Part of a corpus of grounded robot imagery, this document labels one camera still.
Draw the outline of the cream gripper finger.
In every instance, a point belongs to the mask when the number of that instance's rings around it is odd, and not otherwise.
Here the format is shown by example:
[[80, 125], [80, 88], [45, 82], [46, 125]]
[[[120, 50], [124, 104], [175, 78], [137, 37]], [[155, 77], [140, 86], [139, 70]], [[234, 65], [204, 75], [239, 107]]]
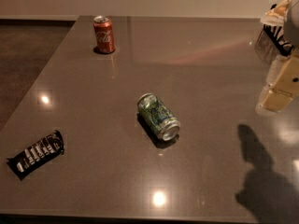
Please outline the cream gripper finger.
[[278, 55], [272, 62], [256, 112], [272, 116], [287, 107], [299, 95], [299, 56]]

